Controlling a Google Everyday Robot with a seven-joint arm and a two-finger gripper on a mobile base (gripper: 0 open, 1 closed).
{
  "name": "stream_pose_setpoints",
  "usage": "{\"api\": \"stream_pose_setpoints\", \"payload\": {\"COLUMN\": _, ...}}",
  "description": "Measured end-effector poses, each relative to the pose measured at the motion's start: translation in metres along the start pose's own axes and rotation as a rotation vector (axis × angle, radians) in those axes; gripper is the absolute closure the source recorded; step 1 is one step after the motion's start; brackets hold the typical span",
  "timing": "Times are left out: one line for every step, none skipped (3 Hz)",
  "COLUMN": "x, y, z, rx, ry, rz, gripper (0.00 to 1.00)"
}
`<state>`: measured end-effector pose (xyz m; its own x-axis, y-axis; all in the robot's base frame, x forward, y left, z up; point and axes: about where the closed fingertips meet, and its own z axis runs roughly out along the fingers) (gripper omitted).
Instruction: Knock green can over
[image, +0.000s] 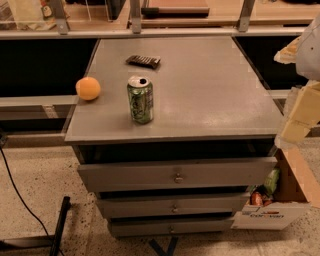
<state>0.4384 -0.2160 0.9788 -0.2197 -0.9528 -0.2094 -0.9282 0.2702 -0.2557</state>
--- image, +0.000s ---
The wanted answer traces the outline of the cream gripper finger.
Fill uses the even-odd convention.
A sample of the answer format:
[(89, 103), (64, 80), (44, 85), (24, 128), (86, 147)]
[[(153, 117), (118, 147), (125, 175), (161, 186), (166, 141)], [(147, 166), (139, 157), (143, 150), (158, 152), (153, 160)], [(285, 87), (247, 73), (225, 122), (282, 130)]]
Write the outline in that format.
[(293, 107), (285, 121), (281, 137), (288, 143), (302, 141), (320, 122), (320, 82), (309, 81), (298, 90)]

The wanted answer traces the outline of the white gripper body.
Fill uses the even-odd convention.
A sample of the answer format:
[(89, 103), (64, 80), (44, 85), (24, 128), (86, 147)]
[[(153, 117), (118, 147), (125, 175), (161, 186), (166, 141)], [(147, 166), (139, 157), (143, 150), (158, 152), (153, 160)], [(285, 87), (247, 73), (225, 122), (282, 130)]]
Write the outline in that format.
[(296, 62), (297, 47), (301, 37), (295, 38), (287, 46), (278, 51), (274, 60), (281, 64), (291, 64)]

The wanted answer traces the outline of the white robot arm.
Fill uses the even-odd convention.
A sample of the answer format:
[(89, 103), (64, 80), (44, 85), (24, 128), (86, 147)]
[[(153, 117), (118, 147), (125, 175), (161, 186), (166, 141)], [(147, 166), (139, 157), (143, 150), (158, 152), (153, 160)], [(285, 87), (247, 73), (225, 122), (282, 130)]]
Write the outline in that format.
[(308, 79), (302, 89), (292, 89), (275, 139), (279, 148), (301, 142), (320, 122), (320, 15), (304, 32), (278, 51), (274, 60), (294, 63), (298, 75)]

